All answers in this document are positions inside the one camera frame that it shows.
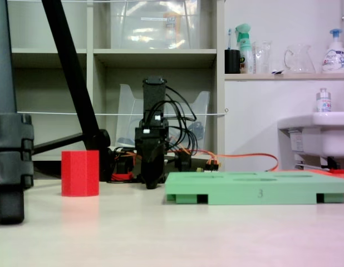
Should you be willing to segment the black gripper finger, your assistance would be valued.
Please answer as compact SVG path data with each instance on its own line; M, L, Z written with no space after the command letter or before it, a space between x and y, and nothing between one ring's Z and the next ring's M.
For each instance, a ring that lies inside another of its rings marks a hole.
M141 175L149 190L158 184L158 155L152 146L145 146L141 150Z
M157 184L161 181L164 176L164 147L158 146L156 156L156 173L157 173Z

